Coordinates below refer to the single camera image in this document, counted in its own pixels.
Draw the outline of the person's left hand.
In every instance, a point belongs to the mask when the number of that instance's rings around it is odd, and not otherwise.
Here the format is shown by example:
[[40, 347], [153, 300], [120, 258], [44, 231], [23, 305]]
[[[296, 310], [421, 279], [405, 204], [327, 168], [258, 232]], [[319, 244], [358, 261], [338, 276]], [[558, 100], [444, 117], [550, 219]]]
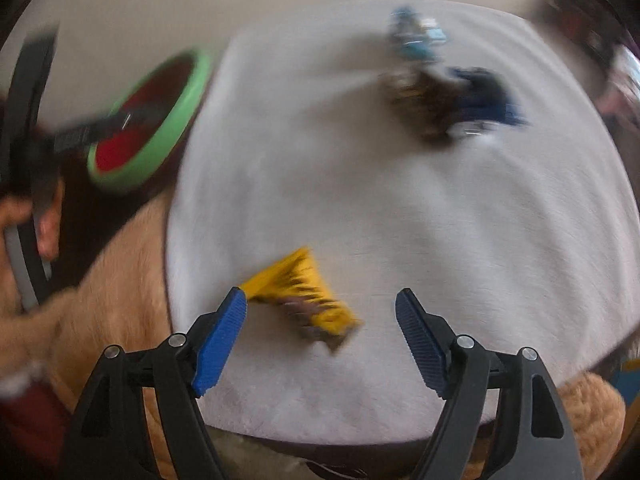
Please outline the person's left hand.
[[[58, 178], [52, 202], [41, 216], [37, 228], [37, 242], [39, 255], [49, 262], [58, 258], [60, 244], [60, 226], [62, 203], [65, 188], [62, 178]], [[32, 201], [24, 197], [7, 195], [1, 200], [1, 231], [11, 226], [26, 222], [32, 214]], [[1, 316], [8, 316], [20, 312], [20, 294], [15, 285], [13, 271], [6, 255], [4, 238], [1, 239]]]

